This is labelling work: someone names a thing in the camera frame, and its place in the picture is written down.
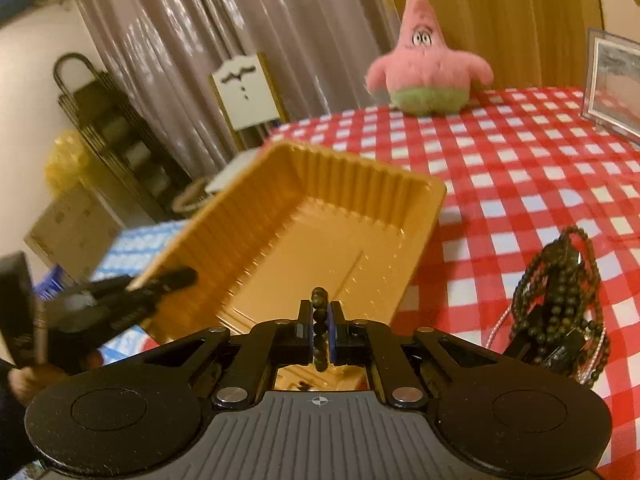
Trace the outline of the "person's left hand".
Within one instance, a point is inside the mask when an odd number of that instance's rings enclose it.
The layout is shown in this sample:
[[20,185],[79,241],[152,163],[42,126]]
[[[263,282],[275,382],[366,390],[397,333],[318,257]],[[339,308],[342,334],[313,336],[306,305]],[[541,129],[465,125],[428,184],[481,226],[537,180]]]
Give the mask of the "person's left hand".
[[12,367],[8,371],[8,385],[17,402],[27,406],[43,390],[69,377],[64,370],[50,363]]

